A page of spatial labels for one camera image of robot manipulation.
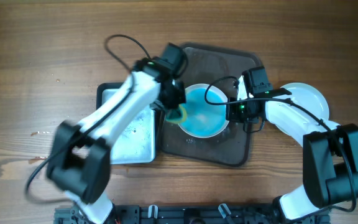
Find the brown plastic serving tray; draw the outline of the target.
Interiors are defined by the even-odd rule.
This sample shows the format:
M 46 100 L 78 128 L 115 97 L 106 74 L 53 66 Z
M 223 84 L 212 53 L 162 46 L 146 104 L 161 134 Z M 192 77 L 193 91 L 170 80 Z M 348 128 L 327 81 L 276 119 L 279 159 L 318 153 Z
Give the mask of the brown plastic serving tray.
M 180 45 L 190 61 L 181 77 L 186 87 L 194 84 L 209 85 L 221 77 L 240 78 L 242 72 L 262 65 L 252 52 L 215 47 L 212 45 L 185 42 Z M 221 133 L 211 138 L 196 138 L 185 133 L 177 124 L 165 121 L 158 114 L 157 149 L 167 154 L 238 167 L 248 159 L 252 126 L 243 131 L 243 124 L 229 122 Z

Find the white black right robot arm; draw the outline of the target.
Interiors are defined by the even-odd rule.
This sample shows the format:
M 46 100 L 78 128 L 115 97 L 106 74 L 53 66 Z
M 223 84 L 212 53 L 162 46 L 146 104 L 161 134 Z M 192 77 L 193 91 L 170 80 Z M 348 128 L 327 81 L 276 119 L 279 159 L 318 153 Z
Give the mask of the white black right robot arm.
M 231 99 L 229 119 L 260 118 L 285 130 L 303 148 L 303 183 L 277 197 L 272 223 L 295 223 L 328 210 L 353 212 L 358 200 L 358 126 L 319 118 L 290 98 Z

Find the black tray with soapy water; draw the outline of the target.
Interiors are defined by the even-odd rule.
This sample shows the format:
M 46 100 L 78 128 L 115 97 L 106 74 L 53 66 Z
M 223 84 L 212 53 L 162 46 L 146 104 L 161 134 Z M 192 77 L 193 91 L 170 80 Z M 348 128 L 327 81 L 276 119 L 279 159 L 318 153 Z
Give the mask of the black tray with soapy water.
M 110 164 L 138 164 L 155 158 L 155 111 L 150 108 L 158 91 L 133 91 L 112 115 L 93 131 L 111 146 Z

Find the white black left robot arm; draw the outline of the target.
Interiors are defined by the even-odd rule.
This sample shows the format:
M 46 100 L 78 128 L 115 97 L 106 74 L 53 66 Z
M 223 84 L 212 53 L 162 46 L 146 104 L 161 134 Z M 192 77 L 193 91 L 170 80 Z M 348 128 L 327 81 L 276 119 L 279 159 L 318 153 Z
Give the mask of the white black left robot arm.
M 146 107 L 169 111 L 185 102 L 178 81 L 185 60 L 144 58 L 107 102 L 76 124 L 62 122 L 55 133 L 46 176 L 91 223 L 105 223 L 114 205 L 105 193 L 111 150 L 121 133 Z

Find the white plate blue stain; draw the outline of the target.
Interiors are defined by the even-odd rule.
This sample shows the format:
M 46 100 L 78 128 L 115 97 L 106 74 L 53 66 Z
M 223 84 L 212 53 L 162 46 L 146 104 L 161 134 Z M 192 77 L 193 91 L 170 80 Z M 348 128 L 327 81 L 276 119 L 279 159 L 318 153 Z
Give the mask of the white plate blue stain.
M 186 87 L 186 120 L 179 127 L 190 136 L 211 138 L 221 133 L 229 124 L 225 105 L 210 105 L 204 100 L 208 84 L 199 83 Z

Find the green yellow sponge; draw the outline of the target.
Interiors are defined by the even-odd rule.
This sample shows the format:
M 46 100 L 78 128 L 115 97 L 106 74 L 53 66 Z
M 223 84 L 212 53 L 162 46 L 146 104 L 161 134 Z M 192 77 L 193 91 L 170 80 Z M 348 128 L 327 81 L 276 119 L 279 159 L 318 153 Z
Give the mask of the green yellow sponge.
M 180 124 L 187 119 L 187 112 L 183 105 L 178 105 L 176 109 L 168 110 L 165 113 L 165 121 L 173 124 Z

